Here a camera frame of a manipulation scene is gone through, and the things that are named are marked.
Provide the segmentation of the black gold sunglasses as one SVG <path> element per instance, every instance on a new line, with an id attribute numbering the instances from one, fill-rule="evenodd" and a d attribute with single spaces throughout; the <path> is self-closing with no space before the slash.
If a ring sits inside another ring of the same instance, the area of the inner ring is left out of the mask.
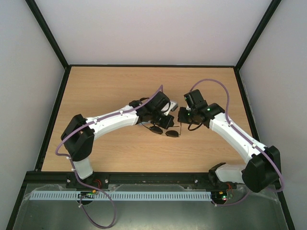
<path id="1" fill-rule="evenodd" d="M 168 129 L 162 128 L 157 124 L 152 124 L 150 122 L 142 122 L 139 123 L 140 126 L 146 128 L 147 130 L 151 131 L 154 134 L 160 136 L 166 136 L 170 138 L 178 138 L 181 135 L 182 125 L 174 125 L 169 127 Z"/>

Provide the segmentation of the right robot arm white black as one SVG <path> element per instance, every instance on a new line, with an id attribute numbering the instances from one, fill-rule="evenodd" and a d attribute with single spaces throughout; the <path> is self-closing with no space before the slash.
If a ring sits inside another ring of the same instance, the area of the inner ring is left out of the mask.
<path id="1" fill-rule="evenodd" d="M 206 126 L 232 146 L 244 161 L 243 165 L 219 163 L 209 170 L 209 182 L 221 187 L 226 182 L 245 184 L 258 193 L 280 179 L 280 153 L 267 147 L 242 130 L 218 104 L 207 104 L 199 90 L 184 95 L 187 107 L 178 113 L 180 123 Z"/>

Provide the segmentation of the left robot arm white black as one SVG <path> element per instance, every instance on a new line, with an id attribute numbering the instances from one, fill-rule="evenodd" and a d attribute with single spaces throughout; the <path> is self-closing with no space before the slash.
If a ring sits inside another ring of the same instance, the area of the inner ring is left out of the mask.
<path id="1" fill-rule="evenodd" d="M 178 107 L 162 91 L 149 98 L 133 100 L 128 105 L 108 114 L 84 118 L 75 115 L 61 135 L 60 146 L 67 150 L 65 157 L 70 161 L 75 178 L 82 184 L 94 171 L 90 163 L 94 141 L 103 135 L 123 127 L 150 123 L 155 128 L 167 130 L 174 127 L 171 112 Z"/>

